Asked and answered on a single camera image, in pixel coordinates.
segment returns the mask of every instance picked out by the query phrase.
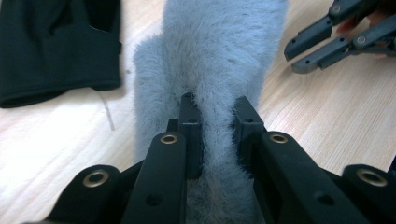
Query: wooden table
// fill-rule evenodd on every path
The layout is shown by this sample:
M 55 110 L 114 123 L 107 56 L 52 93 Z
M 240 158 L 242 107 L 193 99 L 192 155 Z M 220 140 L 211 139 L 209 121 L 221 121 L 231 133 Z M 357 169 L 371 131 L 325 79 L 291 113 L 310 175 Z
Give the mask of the wooden table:
M 290 1 L 260 115 L 268 130 L 292 135 L 325 169 L 340 175 L 348 164 L 365 163 L 387 170 L 396 152 L 395 59 L 354 56 L 309 75 L 294 74 L 284 59 L 286 43 L 331 3 Z M 141 160 L 134 154 L 132 56 L 139 41 L 160 32 L 163 4 L 123 1 L 122 88 L 74 90 L 0 110 L 0 223 L 43 219 L 86 167 L 109 164 L 123 171 Z

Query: black plastic part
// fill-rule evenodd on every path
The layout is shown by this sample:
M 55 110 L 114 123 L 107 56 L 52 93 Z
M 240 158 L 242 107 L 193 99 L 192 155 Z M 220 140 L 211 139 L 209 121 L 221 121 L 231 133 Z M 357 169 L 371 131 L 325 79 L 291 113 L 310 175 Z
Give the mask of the black plastic part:
M 184 223 L 186 140 L 180 133 L 155 136 L 134 184 L 121 223 Z
M 291 60 L 304 51 L 312 48 L 332 34 L 332 20 L 326 16 L 302 30 L 285 47 L 286 60 Z
M 120 185 L 124 192 L 131 191 L 134 188 L 134 183 L 139 176 L 140 169 L 144 161 L 140 161 L 134 166 L 126 169 L 120 175 Z
M 201 130 L 201 112 L 194 103 L 193 94 L 186 93 L 181 97 L 178 131 L 187 142 L 187 179 L 197 179 L 202 173 L 204 150 Z
M 378 0 L 335 0 L 329 8 L 333 25 L 349 18 L 360 21 L 375 10 Z
M 388 169 L 388 174 L 396 178 L 396 156 L 393 158 L 393 162 Z
M 267 223 L 369 223 L 292 137 L 268 132 L 262 143 L 254 187 Z
M 346 195 L 371 223 L 396 223 L 396 179 L 368 165 L 349 165 L 342 175 Z
M 396 51 L 396 37 L 394 37 L 393 40 L 391 40 L 389 47 L 394 51 Z
M 313 53 L 303 57 L 301 60 L 293 63 L 291 68 L 293 72 L 298 74 L 307 74 L 317 68 L 324 69 L 338 61 L 349 56 L 349 43 L 341 36 L 334 39 L 331 43 L 314 51 Z
M 38 223 L 120 222 L 119 183 L 120 172 L 112 166 L 87 168 L 64 189 L 49 216 Z
M 396 36 L 396 14 L 353 38 L 354 49 L 367 49 L 385 36 Z
M 178 131 L 178 119 L 169 119 L 168 126 L 166 127 L 167 132 L 177 132 Z
M 252 153 L 260 145 L 264 132 L 264 123 L 247 97 L 241 97 L 234 107 L 234 142 L 238 145 L 239 164 L 248 172 L 251 171 Z

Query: gray fluffy fabric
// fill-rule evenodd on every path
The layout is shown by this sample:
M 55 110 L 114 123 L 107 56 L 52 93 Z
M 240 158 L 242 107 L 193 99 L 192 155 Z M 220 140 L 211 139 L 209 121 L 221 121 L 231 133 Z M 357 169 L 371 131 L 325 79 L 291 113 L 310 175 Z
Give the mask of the gray fluffy fabric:
M 168 0 L 162 33 L 137 46 L 136 148 L 178 118 L 181 96 L 195 94 L 202 112 L 203 174 L 189 181 L 187 223 L 255 223 L 252 180 L 238 166 L 233 105 L 256 106 L 284 29 L 287 0 Z

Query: finger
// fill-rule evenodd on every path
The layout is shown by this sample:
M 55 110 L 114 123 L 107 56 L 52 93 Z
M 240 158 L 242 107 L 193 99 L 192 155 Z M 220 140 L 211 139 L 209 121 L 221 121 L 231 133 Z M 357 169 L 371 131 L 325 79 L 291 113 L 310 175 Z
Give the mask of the finger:
M 339 33 L 339 34 L 346 34 L 346 33 L 349 33 L 349 32 L 351 32 L 353 29 L 355 29 L 355 27 L 358 26 L 359 23 L 360 23 L 360 22 L 359 22 L 359 21 L 356 21 L 355 18 L 348 19 L 348 20 L 342 22 L 342 23 L 338 26 L 336 32 Z
M 395 13 L 396 0 L 383 0 L 379 3 L 376 11 L 367 18 L 370 21 L 370 26 L 375 26 Z

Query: black cloth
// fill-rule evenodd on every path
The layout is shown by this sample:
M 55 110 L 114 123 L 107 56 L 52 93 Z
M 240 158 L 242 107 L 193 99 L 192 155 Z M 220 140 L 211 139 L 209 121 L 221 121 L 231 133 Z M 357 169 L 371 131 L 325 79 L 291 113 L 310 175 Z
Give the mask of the black cloth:
M 0 107 L 120 86 L 120 0 L 3 0 Z

